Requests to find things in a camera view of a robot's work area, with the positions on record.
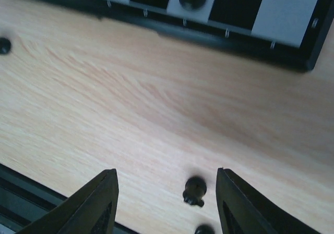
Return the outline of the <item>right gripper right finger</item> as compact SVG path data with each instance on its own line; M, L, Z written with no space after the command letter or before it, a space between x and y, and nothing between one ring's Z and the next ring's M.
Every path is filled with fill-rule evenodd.
M318 233L231 169L218 169L216 199L223 233Z

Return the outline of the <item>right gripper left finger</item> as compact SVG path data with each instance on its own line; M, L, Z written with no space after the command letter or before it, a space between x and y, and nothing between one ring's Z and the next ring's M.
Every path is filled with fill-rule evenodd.
M116 169L103 170L19 233L112 233L118 194Z

